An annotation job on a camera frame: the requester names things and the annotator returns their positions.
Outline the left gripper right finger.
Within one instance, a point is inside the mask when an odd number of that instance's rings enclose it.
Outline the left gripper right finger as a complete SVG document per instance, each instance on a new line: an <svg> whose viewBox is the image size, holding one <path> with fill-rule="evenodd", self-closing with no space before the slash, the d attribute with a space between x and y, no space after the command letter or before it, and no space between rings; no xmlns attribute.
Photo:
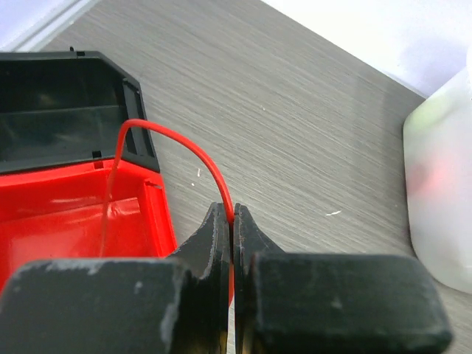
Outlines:
<svg viewBox="0 0 472 354"><path fill-rule="evenodd" d="M443 353L453 340L413 257L287 253L238 204L233 260L238 353Z"/></svg>

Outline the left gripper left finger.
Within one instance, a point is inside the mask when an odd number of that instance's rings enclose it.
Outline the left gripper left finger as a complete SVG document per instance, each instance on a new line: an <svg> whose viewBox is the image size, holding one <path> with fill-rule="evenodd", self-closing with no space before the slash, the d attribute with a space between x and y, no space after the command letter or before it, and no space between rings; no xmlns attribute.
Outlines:
<svg viewBox="0 0 472 354"><path fill-rule="evenodd" d="M3 353L224 353L229 225L213 203L165 258L38 260L1 295Z"/></svg>

